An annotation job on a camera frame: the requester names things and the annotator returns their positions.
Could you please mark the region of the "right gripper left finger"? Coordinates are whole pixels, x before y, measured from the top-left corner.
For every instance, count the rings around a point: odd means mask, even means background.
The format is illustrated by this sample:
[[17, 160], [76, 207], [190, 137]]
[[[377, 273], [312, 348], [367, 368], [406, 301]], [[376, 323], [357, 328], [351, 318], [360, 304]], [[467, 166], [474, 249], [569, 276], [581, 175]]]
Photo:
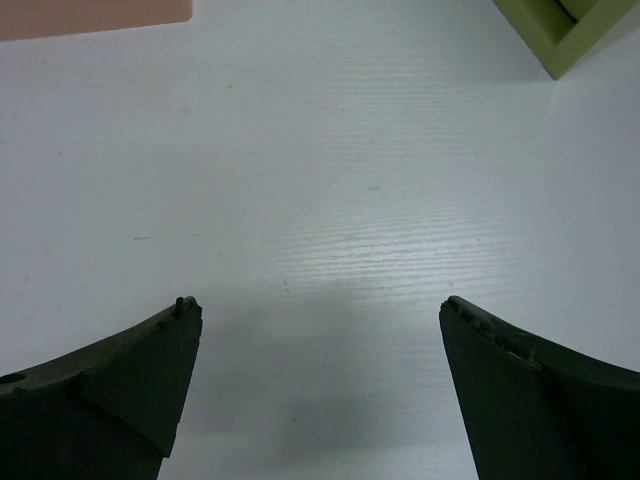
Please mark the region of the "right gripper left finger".
[[200, 344], [192, 297], [1, 378], [4, 479], [155, 479], [171, 455]]

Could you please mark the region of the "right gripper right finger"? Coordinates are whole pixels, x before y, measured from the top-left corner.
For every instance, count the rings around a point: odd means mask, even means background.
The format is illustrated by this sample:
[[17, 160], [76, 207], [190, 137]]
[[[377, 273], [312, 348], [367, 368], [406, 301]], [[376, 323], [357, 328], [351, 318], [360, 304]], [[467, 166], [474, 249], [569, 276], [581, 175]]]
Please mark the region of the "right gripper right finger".
[[449, 297], [447, 361], [481, 479], [636, 479], [639, 375]]

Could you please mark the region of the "green drawer cabinet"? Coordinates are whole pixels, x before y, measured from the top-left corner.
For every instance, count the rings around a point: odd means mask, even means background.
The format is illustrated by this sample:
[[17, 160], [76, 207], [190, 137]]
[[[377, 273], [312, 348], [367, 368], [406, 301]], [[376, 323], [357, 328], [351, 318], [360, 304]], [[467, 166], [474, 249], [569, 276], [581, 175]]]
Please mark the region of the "green drawer cabinet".
[[493, 4], [554, 80], [569, 72], [639, 5], [629, 0], [494, 0]]

